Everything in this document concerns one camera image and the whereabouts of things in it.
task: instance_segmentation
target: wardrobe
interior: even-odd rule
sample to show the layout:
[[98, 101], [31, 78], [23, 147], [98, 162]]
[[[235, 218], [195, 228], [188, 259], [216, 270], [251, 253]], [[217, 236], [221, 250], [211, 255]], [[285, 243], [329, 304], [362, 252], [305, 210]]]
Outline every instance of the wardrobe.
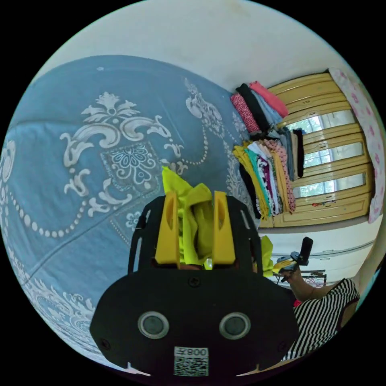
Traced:
[[330, 74], [293, 79], [269, 88], [287, 106], [278, 127], [301, 128], [303, 178], [292, 183], [294, 213], [260, 222], [260, 228], [325, 224], [364, 216], [373, 195], [373, 166], [366, 139]]

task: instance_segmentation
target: qr code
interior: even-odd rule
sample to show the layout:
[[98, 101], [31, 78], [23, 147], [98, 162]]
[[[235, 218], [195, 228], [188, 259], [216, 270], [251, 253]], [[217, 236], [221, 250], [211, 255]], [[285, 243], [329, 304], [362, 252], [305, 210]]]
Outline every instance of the qr code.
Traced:
[[209, 372], [207, 349], [176, 347], [174, 375], [185, 377], [205, 377]]

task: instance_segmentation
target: striped dress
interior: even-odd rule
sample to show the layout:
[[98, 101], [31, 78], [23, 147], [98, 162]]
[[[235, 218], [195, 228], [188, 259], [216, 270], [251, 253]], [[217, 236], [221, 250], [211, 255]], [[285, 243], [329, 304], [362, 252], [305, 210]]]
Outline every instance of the striped dress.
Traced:
[[295, 307], [299, 337], [282, 361], [304, 356], [333, 338], [341, 329], [345, 309], [358, 300], [354, 282], [343, 279], [322, 299], [307, 300]]

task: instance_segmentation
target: bed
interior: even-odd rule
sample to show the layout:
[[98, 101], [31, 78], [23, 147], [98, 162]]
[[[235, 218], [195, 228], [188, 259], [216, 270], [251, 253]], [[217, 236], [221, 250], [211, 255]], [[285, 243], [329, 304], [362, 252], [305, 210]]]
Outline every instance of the bed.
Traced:
[[89, 333], [95, 306], [127, 273], [143, 207], [162, 195], [162, 166], [248, 205], [231, 151], [247, 138], [230, 94], [173, 65], [95, 56], [33, 82], [1, 153], [4, 243], [48, 326], [110, 367]]

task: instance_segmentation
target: hand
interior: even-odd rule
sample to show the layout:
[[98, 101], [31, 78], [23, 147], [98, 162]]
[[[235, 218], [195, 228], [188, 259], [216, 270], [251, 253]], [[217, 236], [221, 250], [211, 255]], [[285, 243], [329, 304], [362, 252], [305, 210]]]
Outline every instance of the hand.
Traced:
[[288, 283], [292, 284], [295, 281], [298, 281], [299, 279], [302, 278], [302, 273], [300, 271], [299, 266], [296, 267], [295, 271], [284, 271], [281, 274], [283, 277], [286, 278]]

